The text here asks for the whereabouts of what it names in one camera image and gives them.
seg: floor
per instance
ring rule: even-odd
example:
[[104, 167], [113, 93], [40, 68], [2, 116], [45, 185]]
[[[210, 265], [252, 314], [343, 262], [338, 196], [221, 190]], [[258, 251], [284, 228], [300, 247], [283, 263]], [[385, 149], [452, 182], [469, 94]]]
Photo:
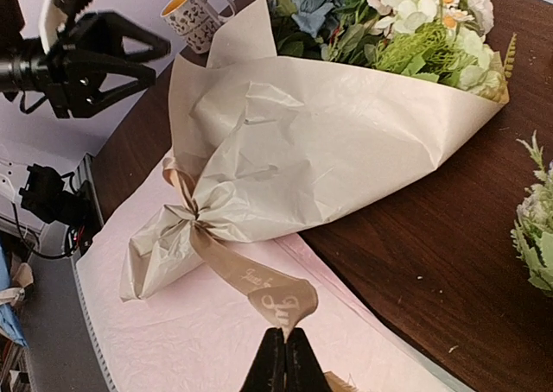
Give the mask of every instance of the floor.
[[[45, 255], [60, 253], [65, 229], [52, 225], [43, 240]], [[35, 296], [22, 325], [33, 392], [108, 392], [81, 312], [71, 260], [33, 257]]]

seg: black cable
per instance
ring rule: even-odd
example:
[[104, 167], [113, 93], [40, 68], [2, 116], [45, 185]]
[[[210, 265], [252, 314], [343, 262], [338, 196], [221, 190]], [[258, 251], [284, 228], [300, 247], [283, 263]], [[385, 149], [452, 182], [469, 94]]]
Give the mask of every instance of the black cable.
[[[16, 221], [12, 221], [11, 219], [9, 218], [6, 218], [5, 216], [0, 216], [0, 222], [2, 221], [5, 221], [7, 222], [8, 224], [12, 224], [14, 226], [17, 226], [17, 222]], [[35, 239], [36, 241], [36, 245], [39, 247], [40, 249], [40, 245], [41, 245], [41, 240], [38, 238], [38, 235], [36, 235], [36, 232], [34, 232], [33, 230], [31, 230], [30, 228], [27, 228], [25, 230], [26, 233], [29, 233], [33, 236], [33, 238]]]
[[41, 105], [46, 103], [46, 101], [48, 100], [48, 98], [46, 96], [43, 96], [43, 97], [39, 98], [38, 100], [36, 100], [36, 103], [31, 105], [29, 108], [27, 108], [26, 104], [25, 104], [26, 97], [27, 97], [26, 92], [23, 92], [23, 95], [21, 96], [21, 101], [19, 102], [19, 111], [23, 114], [33, 113], [36, 109], [38, 109]]
[[22, 229], [21, 229], [21, 224], [19, 222], [19, 215], [17, 214], [17, 206], [13, 202], [12, 202], [11, 205], [14, 208], [14, 217], [16, 218], [16, 228], [17, 228], [17, 232], [19, 233], [19, 238], [21, 238], [21, 241], [22, 241], [23, 245], [25, 245], [25, 247], [27, 248], [27, 250], [29, 250], [30, 253], [35, 254], [36, 256], [38, 256], [39, 258], [42, 258], [43, 260], [61, 260], [63, 258], [69, 258], [78, 249], [77, 246], [73, 247], [73, 249], [71, 251], [64, 252], [63, 254], [58, 255], [58, 256], [45, 256], [45, 255], [41, 254], [40, 252], [35, 250], [33, 247], [28, 245], [27, 241], [25, 241], [25, 238], [23, 236]]

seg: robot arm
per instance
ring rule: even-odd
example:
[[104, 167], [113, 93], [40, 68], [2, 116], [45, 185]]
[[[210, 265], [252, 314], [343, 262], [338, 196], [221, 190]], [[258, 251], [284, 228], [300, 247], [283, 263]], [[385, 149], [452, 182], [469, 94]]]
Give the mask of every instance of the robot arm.
[[[46, 101], [58, 118], [89, 118], [118, 101], [152, 86], [155, 70], [143, 65], [170, 52], [170, 43], [115, 12], [89, 13], [75, 21], [92, 0], [45, 0], [41, 38], [24, 40], [17, 0], [0, 0], [0, 92], [13, 101], [23, 92], [20, 109], [36, 110]], [[140, 41], [144, 51], [127, 53], [123, 39]], [[107, 92], [107, 75], [134, 80]], [[25, 92], [44, 97], [29, 108]]]

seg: mug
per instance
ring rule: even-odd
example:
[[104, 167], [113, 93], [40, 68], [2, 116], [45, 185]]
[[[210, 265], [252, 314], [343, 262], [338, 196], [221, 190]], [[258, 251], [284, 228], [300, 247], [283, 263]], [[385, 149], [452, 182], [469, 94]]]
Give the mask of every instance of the mug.
[[213, 36], [225, 22], [233, 18], [236, 5], [226, 0], [231, 16], [222, 16], [207, 0], [172, 0], [163, 9], [162, 18], [186, 41], [197, 54], [209, 51]]

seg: cable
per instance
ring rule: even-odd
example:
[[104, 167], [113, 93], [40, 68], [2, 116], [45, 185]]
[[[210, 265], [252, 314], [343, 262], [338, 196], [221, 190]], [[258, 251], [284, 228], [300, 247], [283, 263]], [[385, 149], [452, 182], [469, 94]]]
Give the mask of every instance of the cable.
[[[5, 216], [3, 215], [0, 215], [0, 222], [1, 221], [5, 221], [7, 222], [8, 224], [12, 224], [12, 225], [15, 225], [17, 226], [17, 222], [16, 221], [12, 221], [11, 219], [9, 218], [6, 218]], [[31, 234], [33, 236], [33, 238], [35, 239], [35, 242], [36, 242], [36, 245], [37, 247], [40, 248], [41, 246], [41, 240], [38, 238], [38, 235], [36, 235], [36, 232], [34, 232], [31, 228], [26, 228], [25, 229], [26, 232], [28, 232], [29, 234]]]
[[79, 248], [79, 245], [76, 244], [69, 252], [64, 252], [63, 254], [60, 254], [58, 256], [45, 256], [45, 255], [41, 254], [40, 252], [35, 250], [33, 247], [28, 245], [27, 241], [25, 241], [25, 239], [23, 238], [23, 233], [22, 233], [22, 230], [21, 230], [21, 224], [19, 222], [19, 215], [17, 214], [17, 206], [13, 202], [12, 202], [11, 205], [14, 209], [14, 217], [16, 218], [17, 232], [19, 233], [19, 237], [21, 238], [21, 241], [22, 241], [23, 245], [25, 245], [25, 247], [27, 248], [27, 250], [29, 250], [30, 253], [35, 254], [36, 256], [38, 256], [39, 258], [42, 258], [43, 260], [61, 260], [63, 258], [69, 258]]

